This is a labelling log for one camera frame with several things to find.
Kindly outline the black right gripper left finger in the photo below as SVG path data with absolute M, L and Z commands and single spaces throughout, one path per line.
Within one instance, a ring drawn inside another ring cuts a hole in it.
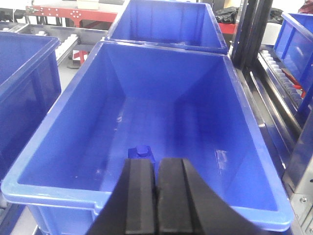
M 155 177 L 150 160 L 125 160 L 112 194 L 86 234 L 156 234 Z

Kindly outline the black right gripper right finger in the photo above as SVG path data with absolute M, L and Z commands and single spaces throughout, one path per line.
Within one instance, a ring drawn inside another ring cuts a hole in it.
M 164 158 L 158 169 L 161 235 L 265 235 L 209 187 L 189 160 Z

